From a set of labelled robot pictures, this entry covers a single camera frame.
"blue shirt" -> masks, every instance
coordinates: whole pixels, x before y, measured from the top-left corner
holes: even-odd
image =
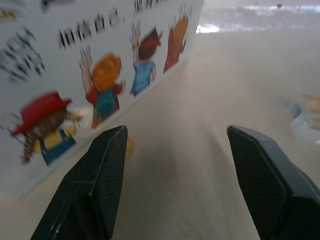
[[[150,61],[141,64],[138,61],[134,65],[135,77],[131,89],[131,93],[136,96],[142,90],[150,85],[153,70],[156,68],[155,62]]]

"small yellow object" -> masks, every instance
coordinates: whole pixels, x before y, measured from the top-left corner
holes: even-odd
[[[132,141],[132,138],[130,136],[128,136],[128,138],[126,140],[125,159],[128,159],[131,156],[132,148],[133,148],[133,141]]]

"cartoon child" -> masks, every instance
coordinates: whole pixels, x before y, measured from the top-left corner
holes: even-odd
[[[151,81],[156,79],[156,65],[151,58],[157,51],[157,47],[161,45],[160,39],[163,32],[158,35],[156,28],[154,28],[139,45],[140,38],[140,21],[135,27],[132,24],[132,49],[133,49],[133,67],[135,70],[135,77],[131,89],[131,94],[136,96],[146,87],[150,85]]]
[[[189,24],[189,18],[183,13],[175,26],[169,26],[168,54],[164,65],[164,73],[179,62],[179,56],[185,50],[187,39],[184,40]]]
[[[120,107],[118,95],[122,93],[126,84],[115,82],[120,74],[122,63],[120,57],[109,53],[96,64],[91,75],[92,59],[89,47],[86,51],[81,51],[81,58],[83,86],[86,99],[94,107],[92,128],[96,128]]]
[[[37,97],[21,110],[23,123],[11,132],[12,136],[25,137],[22,164],[30,162],[33,153],[41,153],[45,163],[50,165],[76,141],[72,137],[76,126],[60,128],[64,121],[73,123],[82,116],[67,111],[71,99],[61,99],[58,92],[49,92]]]

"red headband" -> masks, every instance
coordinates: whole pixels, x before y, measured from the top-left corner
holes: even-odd
[[[141,46],[143,47],[153,47],[153,46],[157,46],[160,44],[160,41],[159,40],[153,40],[153,39],[150,39],[150,40],[147,40],[147,41],[144,41]]]

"orange hair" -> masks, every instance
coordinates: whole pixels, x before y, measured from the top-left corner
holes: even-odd
[[[105,92],[113,87],[122,68],[121,58],[109,53],[94,67],[92,81],[98,92]]]
[[[183,40],[186,35],[188,24],[189,24],[189,19],[186,16],[184,16],[177,22],[177,24],[174,27],[173,43],[172,43],[172,49],[171,49],[171,54],[174,58],[177,58],[181,52],[181,49],[183,47]]]

